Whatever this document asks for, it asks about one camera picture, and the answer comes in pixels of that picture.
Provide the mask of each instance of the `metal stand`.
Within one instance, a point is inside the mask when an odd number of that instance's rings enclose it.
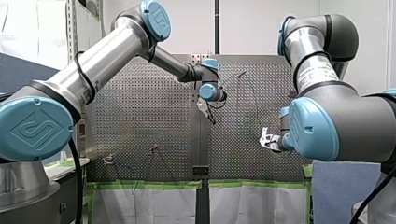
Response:
[[[66,208],[60,203],[59,189],[58,183],[52,183],[44,195],[0,208],[1,223],[61,223],[62,211]]]

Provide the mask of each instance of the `gray metal cylinder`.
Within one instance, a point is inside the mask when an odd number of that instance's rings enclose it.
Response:
[[[0,208],[28,201],[48,188],[41,161],[0,164]]]
[[[58,183],[52,183],[40,197],[0,207],[0,223],[60,224],[62,212],[59,189]]]
[[[149,40],[136,21],[120,17],[116,28],[79,58],[82,71],[96,91],[113,78],[142,49],[149,48]],[[78,112],[90,100],[92,92],[85,79],[78,73],[75,63],[47,81],[38,81],[61,94]]]
[[[155,46],[151,51],[141,55],[141,57],[148,61],[151,60],[151,63],[176,77],[184,77],[189,71],[189,67],[186,64],[159,46]]]
[[[323,33],[312,27],[302,27],[286,39],[286,53],[296,76],[297,91],[319,82],[339,80],[329,59],[322,53],[323,45]]]
[[[338,161],[384,162],[393,153],[396,119],[384,99],[359,97],[344,85],[316,87],[304,97],[315,100],[331,117],[340,143]]]

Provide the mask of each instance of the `pegboard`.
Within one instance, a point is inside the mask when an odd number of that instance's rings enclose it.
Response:
[[[190,180],[190,98],[190,84],[147,61],[130,61],[91,107],[89,181]],[[109,155],[114,160],[105,165]]]
[[[303,180],[303,158],[274,153],[259,142],[262,127],[279,134],[279,110],[293,91],[290,66],[277,56],[215,56],[226,105],[213,110],[208,137],[210,178]]]
[[[213,179],[304,180],[301,156],[259,143],[262,127],[279,134],[279,110],[294,90],[289,65],[277,56],[214,57],[228,94],[226,105],[213,109],[216,125],[197,113],[193,85],[146,61],[133,59],[110,80],[87,110],[89,181],[192,180],[197,161],[208,162]],[[104,165],[110,154],[114,164]]]

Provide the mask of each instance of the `wire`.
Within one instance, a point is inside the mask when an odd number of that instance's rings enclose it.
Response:
[[[90,89],[91,89],[92,96],[91,96],[91,98],[88,100],[87,104],[85,104],[85,105],[88,105],[88,104],[90,104],[90,103],[93,101],[93,99],[95,99],[96,90],[95,90],[95,87],[92,85],[90,79],[89,79],[89,78],[87,77],[87,75],[82,71],[81,65],[79,64],[78,55],[80,55],[80,54],[82,54],[82,53],[84,53],[84,51],[78,51],[78,52],[76,53],[76,55],[75,55],[75,64],[76,64],[78,73],[79,73],[82,77],[84,77],[85,81],[88,83],[88,85],[90,86]]]
[[[210,103],[207,103],[207,106],[208,107],[211,107],[211,108],[213,108],[213,109],[222,109],[224,106],[225,106],[225,104],[227,103],[227,98],[225,98],[225,100],[223,101],[224,103],[222,104],[222,105],[220,105],[220,106],[213,106],[213,105],[211,105]]]
[[[283,53],[283,55],[285,56],[285,59],[286,59],[286,61],[288,62],[288,64],[289,65],[291,65],[291,62],[290,62],[290,59],[289,59],[289,57],[288,57],[288,54],[286,53],[286,47],[285,47],[285,41],[286,41],[286,37],[285,37],[285,29],[286,29],[286,23],[288,23],[287,21],[289,21],[289,20],[293,20],[293,19],[295,19],[295,17],[293,17],[293,16],[288,16],[285,20],[284,20],[284,22],[283,22],[283,24],[282,24],[282,30],[281,30],[281,33],[280,33],[280,35],[281,35],[281,39],[282,39],[282,43],[281,43],[281,48],[282,48],[282,53]]]
[[[231,80],[231,78],[233,77],[241,77],[242,75],[244,75],[247,71],[243,71],[241,73],[235,73],[230,75],[229,77],[227,77],[223,82],[220,83],[220,86],[224,86],[228,81]]]
[[[147,161],[148,161],[148,159],[149,159],[149,163],[148,163],[148,168],[149,169],[151,169],[151,155],[152,155],[152,150],[150,151],[150,153],[146,156],[146,158],[144,159],[144,163],[143,164],[146,164],[147,163]],[[133,191],[132,191],[132,195],[134,195],[134,193],[136,192],[136,189],[137,189],[137,186],[139,185],[139,182],[140,182],[140,179],[141,178],[143,178],[143,172],[144,172],[144,170],[145,169],[143,169],[141,172],[140,172],[140,176],[137,178],[137,182],[136,182],[136,184],[134,185],[134,189],[133,189]]]
[[[209,103],[206,101],[206,106],[207,106],[207,111],[209,112],[209,115],[207,115],[207,118],[209,119],[210,122],[212,122],[213,125],[216,124],[215,117],[213,117],[212,110],[210,109]]]
[[[73,160],[76,166],[76,178],[77,178],[77,212],[76,212],[76,224],[81,223],[82,217],[82,201],[83,201],[83,184],[82,184],[82,169],[79,163],[79,156],[76,145],[73,138],[69,140],[70,150],[72,151]]]
[[[15,92],[8,92],[4,94],[0,94],[0,102],[5,101],[8,97],[12,96]]]
[[[364,208],[367,206],[367,204],[379,193],[381,190],[390,182],[390,180],[394,177],[396,174],[396,165],[393,167],[393,169],[389,172],[387,177],[381,182],[381,184],[376,187],[373,192],[363,201],[361,206],[359,206],[358,211],[356,211],[355,215],[353,218],[350,220],[349,224],[357,224],[359,221],[359,216],[363,212]]]

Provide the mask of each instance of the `cable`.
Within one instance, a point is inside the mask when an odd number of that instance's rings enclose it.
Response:
[[[76,166],[76,178],[77,178],[77,212],[75,224],[81,223],[82,218],[82,201],[83,201],[83,184],[82,184],[82,169],[79,163],[79,156],[76,145],[73,138],[69,140],[70,150],[72,151],[73,160]]]
[[[91,96],[91,98],[88,100],[87,104],[85,104],[85,105],[88,105],[88,104],[90,104],[90,103],[93,101],[93,99],[95,99],[96,90],[95,90],[95,87],[92,85],[90,79],[89,79],[89,78],[87,77],[87,75],[82,71],[81,65],[79,64],[78,55],[80,55],[80,54],[82,54],[82,53],[84,53],[84,51],[78,51],[78,52],[76,53],[76,55],[75,55],[75,64],[76,64],[77,71],[78,71],[79,75],[82,76],[82,77],[84,77],[85,81],[88,83],[88,85],[90,86],[90,89],[91,89],[92,96]]]
[[[385,179],[381,182],[381,184],[378,185],[378,187],[376,187],[373,192],[363,201],[363,203],[361,204],[361,206],[359,206],[358,211],[356,211],[355,215],[353,216],[353,218],[350,220],[349,224],[357,224],[359,221],[359,216],[361,215],[361,213],[363,212],[364,208],[367,206],[367,204],[373,199],[375,198],[375,196],[381,192],[381,190],[390,182],[390,180],[394,177],[394,175],[396,174],[396,165],[393,167],[393,169],[389,172],[389,174],[387,175],[387,177],[385,177]]]
[[[280,35],[281,35],[281,40],[282,40],[282,43],[281,43],[281,48],[282,48],[282,53],[283,53],[283,55],[285,56],[285,59],[286,59],[286,61],[288,62],[288,64],[289,65],[291,65],[291,62],[290,62],[290,59],[289,59],[289,57],[288,57],[288,54],[286,53],[286,47],[285,47],[285,41],[286,41],[286,37],[285,37],[285,28],[286,28],[286,23],[288,23],[288,21],[291,21],[291,20],[293,20],[293,19],[295,19],[295,17],[293,17],[293,16],[288,16],[285,20],[284,20],[284,22],[283,22],[283,24],[282,24],[282,30],[281,30],[281,33],[280,33]]]
[[[225,100],[223,102],[224,103],[222,105],[220,105],[220,106],[213,106],[210,103],[207,103],[207,105],[208,105],[208,107],[211,107],[211,108],[214,108],[214,109],[222,109],[225,106],[225,104],[227,103],[227,98],[225,98]]]
[[[4,94],[0,94],[0,102],[5,101],[8,97],[12,96],[15,92],[8,92]]]
[[[213,117],[212,110],[210,109],[209,103],[206,101],[206,106],[207,106],[207,111],[209,112],[209,115],[207,118],[209,119],[210,122],[212,122],[213,125],[216,124],[215,117]]]
[[[149,153],[149,154],[147,155],[147,157],[144,159],[144,163],[143,163],[143,164],[146,164],[147,161],[148,161],[148,159],[149,159],[149,163],[148,163],[148,168],[149,168],[149,169],[151,169],[151,155],[152,155],[152,153],[153,153],[153,150],[150,151],[150,153]],[[145,169],[143,169],[142,172],[140,172],[140,176],[137,178],[137,182],[136,182],[136,184],[134,185],[134,189],[133,189],[133,191],[132,191],[132,195],[134,195],[134,193],[136,192],[136,189],[137,189],[137,186],[139,185],[140,179],[143,178],[143,172],[144,172],[144,170],[145,170]]]

